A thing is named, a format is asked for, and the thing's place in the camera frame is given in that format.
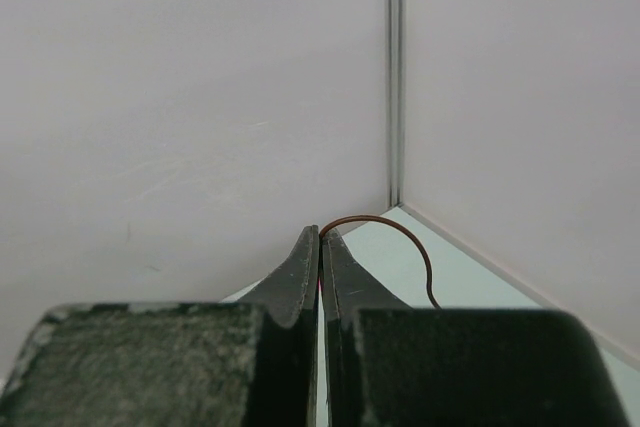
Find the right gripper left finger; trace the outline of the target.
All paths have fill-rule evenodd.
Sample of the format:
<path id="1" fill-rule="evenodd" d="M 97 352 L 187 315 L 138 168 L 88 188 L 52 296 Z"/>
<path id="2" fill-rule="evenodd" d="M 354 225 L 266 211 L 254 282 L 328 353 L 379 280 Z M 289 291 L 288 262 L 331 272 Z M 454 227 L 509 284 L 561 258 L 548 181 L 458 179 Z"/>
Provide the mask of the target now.
<path id="1" fill-rule="evenodd" d="M 25 340 L 5 426 L 306 426 L 315 418 L 319 232 L 234 302 L 67 304 Z"/>

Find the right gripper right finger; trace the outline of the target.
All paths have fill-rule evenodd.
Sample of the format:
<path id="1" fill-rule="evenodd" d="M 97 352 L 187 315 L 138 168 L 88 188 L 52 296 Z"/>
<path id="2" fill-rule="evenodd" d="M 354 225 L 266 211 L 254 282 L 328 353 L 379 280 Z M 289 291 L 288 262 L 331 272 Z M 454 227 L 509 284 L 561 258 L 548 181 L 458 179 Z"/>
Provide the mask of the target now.
<path id="1" fill-rule="evenodd" d="M 544 309 L 413 308 L 322 239 L 333 426 L 624 426 L 593 338 Z"/>

